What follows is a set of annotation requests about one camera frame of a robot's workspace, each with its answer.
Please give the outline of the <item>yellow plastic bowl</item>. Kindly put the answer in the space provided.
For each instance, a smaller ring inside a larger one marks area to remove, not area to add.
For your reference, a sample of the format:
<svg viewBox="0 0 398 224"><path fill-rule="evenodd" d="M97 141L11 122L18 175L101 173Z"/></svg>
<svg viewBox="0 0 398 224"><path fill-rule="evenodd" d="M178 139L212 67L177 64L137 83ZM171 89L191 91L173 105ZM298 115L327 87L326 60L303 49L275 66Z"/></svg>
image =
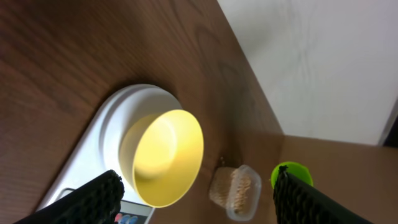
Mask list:
<svg viewBox="0 0 398 224"><path fill-rule="evenodd" d="M201 126L191 113L171 110L141 118L125 133L119 164L147 205L168 207L193 185L203 159Z"/></svg>

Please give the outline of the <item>green plastic measuring scoop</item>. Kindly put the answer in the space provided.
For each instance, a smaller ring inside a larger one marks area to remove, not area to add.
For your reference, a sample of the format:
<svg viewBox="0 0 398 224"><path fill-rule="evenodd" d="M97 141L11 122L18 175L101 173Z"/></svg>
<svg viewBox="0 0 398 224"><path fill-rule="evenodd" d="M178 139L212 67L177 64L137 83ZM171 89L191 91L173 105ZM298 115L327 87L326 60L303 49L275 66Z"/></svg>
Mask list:
<svg viewBox="0 0 398 224"><path fill-rule="evenodd" d="M308 185L313 186L313 179L310 174L310 171L307 167L304 165L298 163L298 162L293 162L293 161L286 161L278 164L275 166L274 170L272 171L271 174L271 186L274 189L275 184L277 182L277 177L279 174L279 167L280 166L287 166L287 172L293 174L297 178L299 178L301 181L307 183Z"/></svg>

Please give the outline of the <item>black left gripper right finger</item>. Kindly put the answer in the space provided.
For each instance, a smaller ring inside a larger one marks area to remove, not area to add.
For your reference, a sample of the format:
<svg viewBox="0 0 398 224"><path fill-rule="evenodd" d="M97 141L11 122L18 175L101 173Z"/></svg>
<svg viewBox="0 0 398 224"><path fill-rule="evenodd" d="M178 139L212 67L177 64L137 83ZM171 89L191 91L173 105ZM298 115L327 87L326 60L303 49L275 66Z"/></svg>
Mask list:
<svg viewBox="0 0 398 224"><path fill-rule="evenodd" d="M277 168L273 200L278 224L370 224L288 171Z"/></svg>

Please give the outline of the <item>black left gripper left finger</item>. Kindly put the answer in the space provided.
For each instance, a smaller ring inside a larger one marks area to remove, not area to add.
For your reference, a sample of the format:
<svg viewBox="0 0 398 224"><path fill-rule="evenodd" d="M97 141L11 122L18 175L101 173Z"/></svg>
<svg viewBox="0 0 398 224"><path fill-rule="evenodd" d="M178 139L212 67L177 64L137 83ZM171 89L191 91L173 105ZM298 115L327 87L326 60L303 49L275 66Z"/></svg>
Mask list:
<svg viewBox="0 0 398 224"><path fill-rule="evenodd" d="M16 224L114 223L123 195L122 178L108 170Z"/></svg>

